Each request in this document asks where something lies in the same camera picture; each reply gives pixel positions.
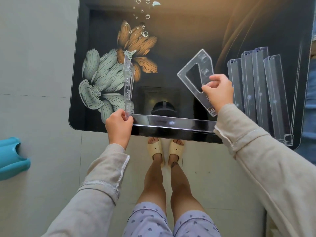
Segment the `leg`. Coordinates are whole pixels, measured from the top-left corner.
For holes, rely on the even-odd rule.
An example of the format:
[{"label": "leg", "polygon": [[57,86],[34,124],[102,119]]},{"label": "leg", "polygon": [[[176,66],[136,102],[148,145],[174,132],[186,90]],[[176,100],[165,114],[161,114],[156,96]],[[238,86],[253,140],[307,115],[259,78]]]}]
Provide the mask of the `leg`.
[{"label": "leg", "polygon": [[[148,144],[158,141],[158,138],[149,138]],[[166,191],[162,185],[161,163],[162,155],[160,153],[153,155],[153,162],[149,167],[144,181],[144,190],[141,193],[137,204],[142,202],[151,202],[159,206],[166,214]]]},{"label": "leg", "polygon": [[[181,140],[174,140],[174,142],[183,145]],[[178,159],[177,155],[171,154],[168,161],[168,165],[171,166],[171,208],[175,224],[187,211],[205,212],[202,205],[192,196],[189,181],[180,168]]]}]

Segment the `floor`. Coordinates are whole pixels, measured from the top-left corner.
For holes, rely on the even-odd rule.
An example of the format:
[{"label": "floor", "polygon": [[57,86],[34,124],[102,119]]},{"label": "floor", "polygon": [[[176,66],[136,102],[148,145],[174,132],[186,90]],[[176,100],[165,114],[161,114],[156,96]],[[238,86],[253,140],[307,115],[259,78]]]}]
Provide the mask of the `floor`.
[{"label": "floor", "polygon": [[[0,5],[0,139],[22,141],[27,172],[0,182],[0,232],[40,236],[108,144],[106,133],[68,124],[79,0],[2,0]],[[132,136],[131,160],[109,237],[120,236],[143,188],[151,160],[146,137]],[[168,151],[169,140],[163,140]],[[263,231],[264,209],[251,183],[221,144],[186,142],[182,168],[198,199],[225,236]],[[170,208],[170,171],[163,169]]]}]

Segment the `sleeve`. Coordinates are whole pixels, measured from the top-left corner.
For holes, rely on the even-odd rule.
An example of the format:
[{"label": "sleeve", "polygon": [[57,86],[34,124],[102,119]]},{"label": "sleeve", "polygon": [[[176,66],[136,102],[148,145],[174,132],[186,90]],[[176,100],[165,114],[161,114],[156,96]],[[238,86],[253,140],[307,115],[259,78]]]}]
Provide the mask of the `sleeve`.
[{"label": "sleeve", "polygon": [[218,113],[214,132],[252,182],[284,236],[316,236],[316,167],[270,136],[234,104]]},{"label": "sleeve", "polygon": [[91,163],[76,195],[43,236],[107,236],[129,159],[120,145],[107,146]]}]

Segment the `purple shorts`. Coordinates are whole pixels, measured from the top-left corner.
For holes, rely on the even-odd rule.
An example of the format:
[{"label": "purple shorts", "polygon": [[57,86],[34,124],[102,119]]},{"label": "purple shorts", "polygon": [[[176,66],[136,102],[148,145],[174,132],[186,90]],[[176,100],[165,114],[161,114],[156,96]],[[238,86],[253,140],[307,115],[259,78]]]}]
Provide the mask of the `purple shorts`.
[{"label": "purple shorts", "polygon": [[123,237],[221,237],[212,219],[202,211],[187,211],[177,220],[173,233],[167,217],[154,203],[137,204],[127,221]]}]

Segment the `slipper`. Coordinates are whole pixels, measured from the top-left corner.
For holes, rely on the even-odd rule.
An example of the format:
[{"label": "slipper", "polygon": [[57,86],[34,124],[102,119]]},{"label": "slipper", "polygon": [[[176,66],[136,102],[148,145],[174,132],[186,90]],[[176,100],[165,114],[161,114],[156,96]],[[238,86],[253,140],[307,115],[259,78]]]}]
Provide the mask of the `slipper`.
[{"label": "slipper", "polygon": [[154,159],[153,158],[154,154],[160,153],[162,155],[161,167],[163,167],[165,165],[165,159],[163,156],[163,149],[162,149],[161,140],[158,139],[158,141],[153,143],[153,144],[147,144],[147,149],[148,149],[149,156],[151,159]]},{"label": "slipper", "polygon": [[173,140],[170,141],[170,145],[169,145],[169,157],[170,157],[170,154],[175,154],[177,156],[179,156],[178,158],[178,162],[180,159],[182,159],[182,156],[183,156],[183,151],[184,151],[184,141],[183,142],[183,145],[179,145],[177,143],[174,143]]}]

